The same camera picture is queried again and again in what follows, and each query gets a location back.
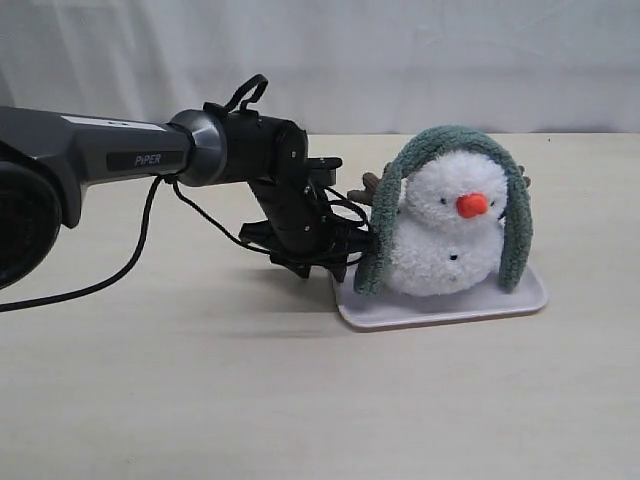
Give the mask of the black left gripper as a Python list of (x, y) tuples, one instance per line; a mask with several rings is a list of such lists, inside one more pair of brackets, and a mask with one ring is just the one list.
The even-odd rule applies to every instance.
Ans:
[(335, 231), (328, 219), (327, 199), (306, 184), (301, 188), (284, 181), (257, 179), (248, 182), (266, 219), (245, 223), (239, 239), (268, 252), (271, 263), (300, 278), (320, 266), (334, 280), (344, 280), (374, 243), (374, 235), (351, 224), (339, 224)]

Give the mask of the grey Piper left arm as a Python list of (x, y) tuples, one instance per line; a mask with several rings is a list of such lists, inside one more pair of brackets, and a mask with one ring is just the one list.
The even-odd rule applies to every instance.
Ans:
[(312, 157), (304, 129), (288, 119), (217, 104), (165, 123), (1, 110), (1, 283), (31, 273), (61, 228), (81, 218), (94, 185), (157, 176), (191, 188), (244, 183), (264, 219), (246, 223), (243, 246), (299, 276), (314, 266), (342, 280), (352, 255), (373, 242), (365, 218), (337, 215), (328, 191), (342, 161)]

